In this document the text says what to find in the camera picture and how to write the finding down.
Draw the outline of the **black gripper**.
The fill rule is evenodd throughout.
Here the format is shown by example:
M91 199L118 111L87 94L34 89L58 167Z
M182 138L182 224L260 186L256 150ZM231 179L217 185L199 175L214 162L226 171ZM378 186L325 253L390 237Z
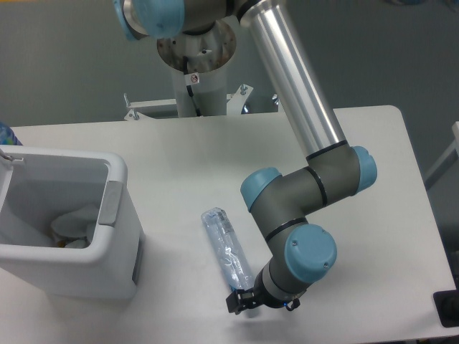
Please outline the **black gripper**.
M278 308L278 299L273 297L262 280L262 275L255 278L255 284L250 290L233 290L226 298L229 313L239 315L244 310L251 310L262 305Z

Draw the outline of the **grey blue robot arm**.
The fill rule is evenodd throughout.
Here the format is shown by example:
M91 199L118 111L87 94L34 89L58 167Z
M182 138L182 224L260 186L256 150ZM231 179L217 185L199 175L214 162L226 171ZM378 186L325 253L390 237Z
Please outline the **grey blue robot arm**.
M308 216L355 196L377 179L373 157L348 144L319 90L284 1L115 1L125 37L151 39L174 77L179 114L213 125L234 148L241 209L261 263L251 287L227 298L230 313L259 306L297 308L337 258L333 237ZM252 37L281 113L231 118L222 72L239 52L235 30Z

